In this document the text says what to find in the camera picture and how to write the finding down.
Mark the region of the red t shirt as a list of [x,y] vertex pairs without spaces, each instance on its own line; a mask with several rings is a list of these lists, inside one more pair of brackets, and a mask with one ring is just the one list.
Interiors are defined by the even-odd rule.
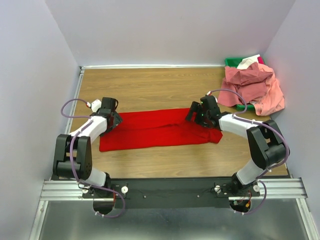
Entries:
[[121,112],[122,122],[99,140],[99,151],[217,144],[223,134],[185,120],[188,108]]

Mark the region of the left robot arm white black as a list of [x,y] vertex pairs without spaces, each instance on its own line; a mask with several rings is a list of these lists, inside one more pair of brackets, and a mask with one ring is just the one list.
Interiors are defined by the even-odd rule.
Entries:
[[123,121],[117,113],[119,101],[112,97],[103,97],[93,102],[74,98],[67,103],[74,101],[85,103],[91,114],[84,117],[86,122],[78,129],[57,136],[53,174],[57,177],[75,179],[78,183],[93,188],[101,198],[107,197],[110,193],[116,194],[111,189],[110,175],[93,167],[92,143]]

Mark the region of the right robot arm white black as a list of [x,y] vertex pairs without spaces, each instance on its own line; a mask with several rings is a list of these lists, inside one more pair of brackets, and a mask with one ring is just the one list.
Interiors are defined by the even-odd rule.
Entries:
[[225,186],[216,186],[217,192],[243,195],[259,177],[282,163],[290,153],[275,121],[255,121],[227,111],[221,112],[216,98],[212,95],[202,97],[200,102],[192,102],[185,120],[205,128],[233,133],[248,141],[250,160],[232,175]]

